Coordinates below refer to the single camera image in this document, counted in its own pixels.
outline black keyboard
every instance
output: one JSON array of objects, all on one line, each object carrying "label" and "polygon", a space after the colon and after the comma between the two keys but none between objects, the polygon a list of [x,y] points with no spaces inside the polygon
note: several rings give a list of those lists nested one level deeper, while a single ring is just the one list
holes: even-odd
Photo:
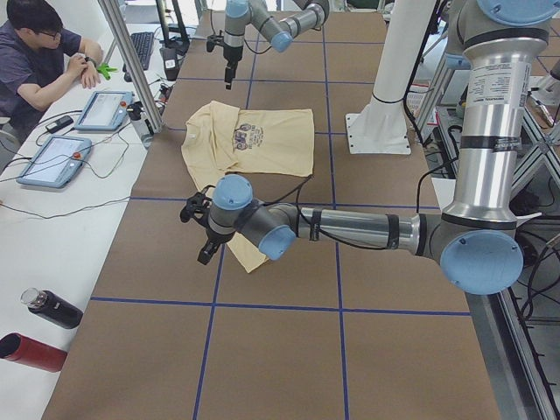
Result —
[{"label": "black keyboard", "polygon": [[[148,70],[150,66],[151,49],[154,46],[154,32],[131,33],[130,38],[132,39],[132,44],[142,64],[142,69]],[[126,66],[123,66],[122,70],[126,72]]]}]

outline person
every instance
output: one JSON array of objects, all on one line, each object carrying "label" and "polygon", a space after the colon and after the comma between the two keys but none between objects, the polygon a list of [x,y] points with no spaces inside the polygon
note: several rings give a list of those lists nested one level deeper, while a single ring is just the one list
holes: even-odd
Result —
[{"label": "person", "polygon": [[[8,0],[6,11],[0,27],[0,116],[10,118],[8,129],[23,142],[76,79],[84,88],[100,82],[102,49],[65,29],[45,0]],[[70,57],[66,70],[64,55]]]}]

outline white desk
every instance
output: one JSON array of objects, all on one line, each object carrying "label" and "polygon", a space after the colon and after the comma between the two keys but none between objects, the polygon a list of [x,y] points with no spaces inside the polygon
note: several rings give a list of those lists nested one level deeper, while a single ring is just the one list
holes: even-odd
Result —
[{"label": "white desk", "polygon": [[[141,28],[131,28],[130,31],[140,32],[145,28],[146,25],[141,25]],[[107,48],[106,43],[101,41],[101,44],[104,49]],[[111,80],[101,77],[101,85],[95,90],[133,90],[133,84],[123,80],[123,61],[116,49],[109,64],[119,71],[111,74]],[[164,75],[163,64],[154,45],[150,70],[146,72],[148,82],[157,80],[158,74]],[[155,94],[159,83],[151,87]],[[91,94],[92,91],[76,84],[49,108],[45,118],[82,109]],[[38,149],[35,139],[44,130],[44,126],[35,129],[19,153],[33,156]],[[76,131],[72,131],[71,135],[89,137],[94,143],[107,136]],[[0,182],[0,200],[6,206],[48,216],[128,197],[146,150],[131,125],[121,132],[121,136],[129,143],[129,148],[123,161],[108,178],[97,178],[84,165],[77,177],[61,191],[34,189],[9,180]],[[113,136],[92,149],[88,162],[103,176],[115,166],[125,147],[123,140]],[[24,165],[25,161],[10,165],[0,180],[16,177]],[[126,200],[65,217],[41,220],[0,206],[0,246],[3,249],[0,337],[16,332],[64,350],[70,347],[75,329],[68,331],[30,314],[19,303],[19,297],[28,287],[48,289],[85,310],[125,207]],[[58,377],[59,374],[0,360],[0,417],[10,420],[40,419]]]}]

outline navy t-shirt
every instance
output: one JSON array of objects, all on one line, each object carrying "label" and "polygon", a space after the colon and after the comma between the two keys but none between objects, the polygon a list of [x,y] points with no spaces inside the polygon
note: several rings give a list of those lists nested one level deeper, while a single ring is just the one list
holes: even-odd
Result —
[{"label": "navy t-shirt", "polygon": [[32,83],[42,88],[64,73],[64,54],[72,56],[80,49],[81,36],[62,30],[57,49],[33,51],[16,34],[10,21],[0,27],[0,116],[9,116],[10,125],[26,130],[39,122],[37,111],[18,95],[19,87]]}]

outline black thermos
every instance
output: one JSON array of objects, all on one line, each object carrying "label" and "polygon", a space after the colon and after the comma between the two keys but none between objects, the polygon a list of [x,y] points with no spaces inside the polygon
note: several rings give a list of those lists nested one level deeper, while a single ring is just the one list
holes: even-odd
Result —
[{"label": "black thermos", "polygon": [[29,312],[66,329],[78,326],[83,315],[80,309],[50,290],[27,289],[21,295],[21,303],[27,306]]}]

